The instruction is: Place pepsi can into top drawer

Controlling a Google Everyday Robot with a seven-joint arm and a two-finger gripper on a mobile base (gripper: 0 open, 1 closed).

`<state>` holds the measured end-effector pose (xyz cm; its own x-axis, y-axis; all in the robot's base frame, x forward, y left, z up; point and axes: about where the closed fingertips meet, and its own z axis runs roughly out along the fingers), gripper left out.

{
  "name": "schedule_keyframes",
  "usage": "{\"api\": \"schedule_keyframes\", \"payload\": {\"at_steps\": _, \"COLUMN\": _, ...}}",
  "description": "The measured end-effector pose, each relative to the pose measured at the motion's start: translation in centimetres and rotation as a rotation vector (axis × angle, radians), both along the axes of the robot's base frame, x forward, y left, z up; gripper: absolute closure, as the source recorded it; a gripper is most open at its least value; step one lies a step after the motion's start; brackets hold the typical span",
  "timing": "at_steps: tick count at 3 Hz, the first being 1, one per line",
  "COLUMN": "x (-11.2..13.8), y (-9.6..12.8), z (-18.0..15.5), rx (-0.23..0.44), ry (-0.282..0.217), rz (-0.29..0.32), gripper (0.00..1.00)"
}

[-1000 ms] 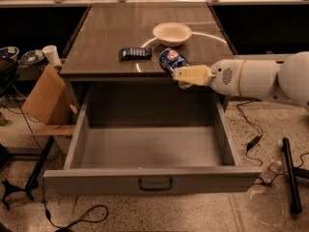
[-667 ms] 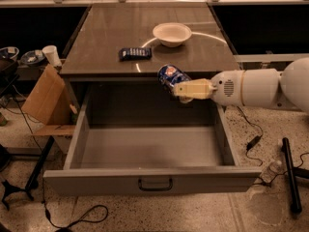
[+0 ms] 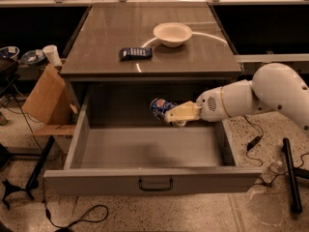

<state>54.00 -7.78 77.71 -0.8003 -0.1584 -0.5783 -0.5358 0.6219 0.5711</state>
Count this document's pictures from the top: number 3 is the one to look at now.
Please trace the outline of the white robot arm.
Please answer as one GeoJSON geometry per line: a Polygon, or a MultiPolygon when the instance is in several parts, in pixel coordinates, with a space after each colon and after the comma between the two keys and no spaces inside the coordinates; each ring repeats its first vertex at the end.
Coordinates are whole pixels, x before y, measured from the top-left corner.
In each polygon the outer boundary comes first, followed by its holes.
{"type": "Polygon", "coordinates": [[[205,120],[218,122],[243,115],[277,111],[305,133],[309,131],[309,87],[289,66],[270,63],[260,67],[250,81],[242,80],[202,93],[168,110],[168,123],[205,120]]]}

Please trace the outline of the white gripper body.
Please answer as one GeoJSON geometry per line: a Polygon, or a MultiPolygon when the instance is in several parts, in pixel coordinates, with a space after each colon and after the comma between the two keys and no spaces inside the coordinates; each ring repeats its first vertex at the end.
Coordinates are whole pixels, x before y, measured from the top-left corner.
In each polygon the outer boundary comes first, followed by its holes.
{"type": "Polygon", "coordinates": [[[224,118],[221,101],[221,89],[215,88],[203,92],[196,100],[200,109],[200,117],[208,122],[217,122],[224,118]]]}

